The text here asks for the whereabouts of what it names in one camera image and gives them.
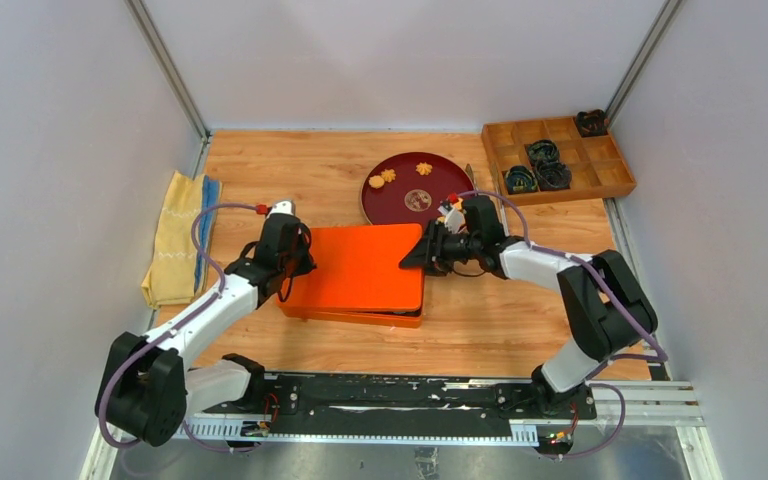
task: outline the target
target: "red tray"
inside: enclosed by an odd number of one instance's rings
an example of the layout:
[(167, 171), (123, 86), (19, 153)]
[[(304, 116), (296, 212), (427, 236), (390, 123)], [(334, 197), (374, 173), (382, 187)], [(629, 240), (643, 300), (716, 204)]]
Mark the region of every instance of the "red tray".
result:
[[(419, 163), (431, 165), (429, 175), (416, 171)], [(393, 169), (396, 179), (381, 188), (369, 186), (369, 177)], [(374, 225), (419, 223), (440, 216), (437, 207), (450, 193), (473, 190), (466, 172), (440, 155), (424, 152), (402, 153), (384, 160), (369, 172), (360, 190), (360, 204), (367, 221)]]

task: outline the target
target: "wooden floor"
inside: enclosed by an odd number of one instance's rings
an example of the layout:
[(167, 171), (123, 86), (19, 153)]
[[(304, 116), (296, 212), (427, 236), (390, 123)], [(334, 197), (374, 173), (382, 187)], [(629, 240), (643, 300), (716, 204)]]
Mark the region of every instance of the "wooden floor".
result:
[[(205, 173), (223, 182), (222, 201), (269, 204), (289, 197), (311, 227), (360, 225), (358, 196), (367, 173), (381, 160), (410, 151), (471, 164), (476, 183), (492, 190), (481, 139), (474, 134), (218, 132)], [(599, 200), (524, 212), (538, 243), (592, 253), (613, 246)], [(509, 212), (508, 218), (520, 232), (516, 216)], [(213, 257), (223, 266), (235, 260), (243, 245), (258, 238), (262, 222), (248, 211), (220, 211)], [(426, 317), (419, 329), (289, 319), (270, 301), (228, 329), (197, 364), (239, 353), (272, 370), (529, 376), (570, 336), (560, 297), (534, 285), (485, 275), (428, 278), (425, 288)], [(164, 307), (158, 321), (181, 309)], [(645, 363), (623, 361), (601, 377), (649, 375)]]

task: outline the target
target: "white wall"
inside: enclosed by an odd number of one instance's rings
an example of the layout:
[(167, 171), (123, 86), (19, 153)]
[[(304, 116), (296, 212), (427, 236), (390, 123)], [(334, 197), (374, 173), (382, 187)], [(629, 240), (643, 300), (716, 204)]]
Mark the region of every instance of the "white wall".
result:
[(0, 2), (0, 479), (73, 479), (197, 139), (122, 1)]
[(477, 129), (604, 108), (663, 0), (147, 0), (221, 128)]
[(686, 2), (614, 132), (673, 368), (725, 478), (768, 478), (768, 2)]

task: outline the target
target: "wooden compartment tray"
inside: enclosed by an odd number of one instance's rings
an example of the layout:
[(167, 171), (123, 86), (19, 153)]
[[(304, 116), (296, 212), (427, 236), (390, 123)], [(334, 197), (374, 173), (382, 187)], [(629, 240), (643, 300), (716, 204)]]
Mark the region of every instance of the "wooden compartment tray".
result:
[[(508, 194), (505, 173), (515, 165), (525, 165), (531, 170), (525, 147), (544, 138), (558, 145), (561, 161), (572, 172), (570, 188)], [(608, 133), (582, 138), (573, 117), (488, 123), (481, 131), (481, 140), (490, 172), (497, 177), (502, 194), (517, 205), (621, 197), (637, 185), (614, 137)]]

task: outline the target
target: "yellow towel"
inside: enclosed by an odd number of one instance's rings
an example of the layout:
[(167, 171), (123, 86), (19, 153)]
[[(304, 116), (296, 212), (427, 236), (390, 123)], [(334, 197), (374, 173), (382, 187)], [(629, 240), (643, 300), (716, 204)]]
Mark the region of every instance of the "yellow towel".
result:
[(191, 180), (175, 172), (166, 191), (154, 235), (154, 257), (142, 283), (151, 308), (193, 300), (196, 247), (190, 240), (190, 228), (201, 211), (203, 183), (204, 175)]

